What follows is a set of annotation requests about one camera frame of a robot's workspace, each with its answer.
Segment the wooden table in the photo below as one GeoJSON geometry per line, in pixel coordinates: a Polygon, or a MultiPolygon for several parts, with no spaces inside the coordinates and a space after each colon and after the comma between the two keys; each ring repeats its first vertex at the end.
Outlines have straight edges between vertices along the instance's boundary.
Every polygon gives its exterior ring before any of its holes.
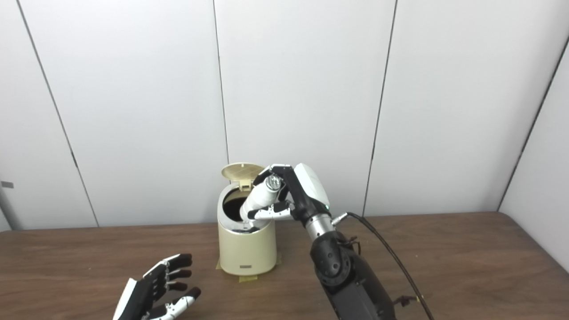
{"type": "MultiPolygon", "coordinates": [[[[568,319],[569,274],[509,217],[496,213],[369,219],[398,253],[438,320],[568,319]]],[[[353,219],[362,255],[392,298],[413,291],[379,241],[353,219]]],[[[216,270],[215,224],[0,233],[0,319],[111,319],[129,277],[158,260],[194,256],[202,295],[179,319],[335,319],[295,221],[277,222],[282,263],[256,281],[216,270]]],[[[419,303],[399,320],[426,319],[419,303]]]]}

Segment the silver cylinder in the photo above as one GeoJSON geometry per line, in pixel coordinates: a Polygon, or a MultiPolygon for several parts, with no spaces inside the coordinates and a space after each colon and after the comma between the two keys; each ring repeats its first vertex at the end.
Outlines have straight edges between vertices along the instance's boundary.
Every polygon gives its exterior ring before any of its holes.
{"type": "Polygon", "coordinates": [[[270,175],[265,179],[267,187],[271,190],[279,190],[281,188],[281,180],[276,175],[270,175]]]}
{"type": "Polygon", "coordinates": [[[332,225],[332,218],[327,214],[315,215],[306,223],[306,231],[308,231],[308,235],[312,241],[326,232],[334,230],[336,229],[332,225]]]}

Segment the trash can lid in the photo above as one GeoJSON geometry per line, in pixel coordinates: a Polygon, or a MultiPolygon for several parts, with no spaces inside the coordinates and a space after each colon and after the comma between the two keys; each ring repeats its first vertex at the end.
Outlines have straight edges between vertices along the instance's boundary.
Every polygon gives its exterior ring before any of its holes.
{"type": "Polygon", "coordinates": [[[247,162],[236,162],[226,165],[221,169],[221,174],[231,181],[239,182],[241,191],[250,191],[251,182],[255,180],[257,175],[265,168],[260,165],[247,162]]]}

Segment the robot finger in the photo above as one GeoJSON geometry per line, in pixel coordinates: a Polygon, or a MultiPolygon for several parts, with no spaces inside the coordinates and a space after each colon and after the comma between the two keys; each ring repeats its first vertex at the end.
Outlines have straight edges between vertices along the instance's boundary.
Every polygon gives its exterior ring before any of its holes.
{"type": "Polygon", "coordinates": [[[192,271],[191,270],[176,270],[173,272],[170,272],[168,274],[168,279],[169,280],[174,280],[174,279],[178,279],[178,278],[189,278],[190,276],[192,276],[192,271]]]}
{"type": "Polygon", "coordinates": [[[200,296],[201,290],[198,287],[190,289],[183,297],[171,303],[157,306],[150,311],[149,320],[174,320],[182,314],[200,296]]]}
{"type": "Polygon", "coordinates": [[[171,256],[164,259],[168,262],[168,270],[174,271],[180,268],[186,268],[192,265],[192,255],[189,253],[182,253],[180,255],[171,256]]]}
{"type": "Polygon", "coordinates": [[[167,289],[168,291],[170,290],[176,290],[176,291],[186,291],[188,290],[188,285],[182,282],[168,282],[167,283],[167,289]]]}

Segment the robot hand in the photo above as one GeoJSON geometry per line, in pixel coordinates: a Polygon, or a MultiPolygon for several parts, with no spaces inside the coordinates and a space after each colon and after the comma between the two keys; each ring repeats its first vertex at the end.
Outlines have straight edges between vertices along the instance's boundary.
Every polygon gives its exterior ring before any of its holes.
{"type": "Polygon", "coordinates": [[[188,289],[188,285],[171,280],[191,276],[190,270],[181,269],[190,265],[192,255],[175,255],[158,262],[139,281],[129,279],[118,301],[113,320],[175,319],[200,296],[201,290],[198,287],[190,289],[184,296],[172,302],[155,308],[152,308],[152,305],[167,291],[188,289]]]}

